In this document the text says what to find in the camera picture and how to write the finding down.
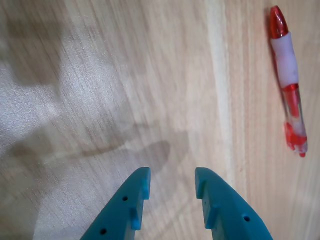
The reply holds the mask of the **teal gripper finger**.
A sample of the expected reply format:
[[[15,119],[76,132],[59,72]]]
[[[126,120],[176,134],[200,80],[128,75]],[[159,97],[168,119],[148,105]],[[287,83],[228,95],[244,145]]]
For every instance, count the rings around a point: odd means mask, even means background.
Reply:
[[[136,169],[100,211],[82,240],[133,240],[142,227],[144,201],[150,197],[151,170]]]
[[[195,195],[202,201],[204,227],[214,240],[272,239],[259,215],[211,169],[195,169]]]

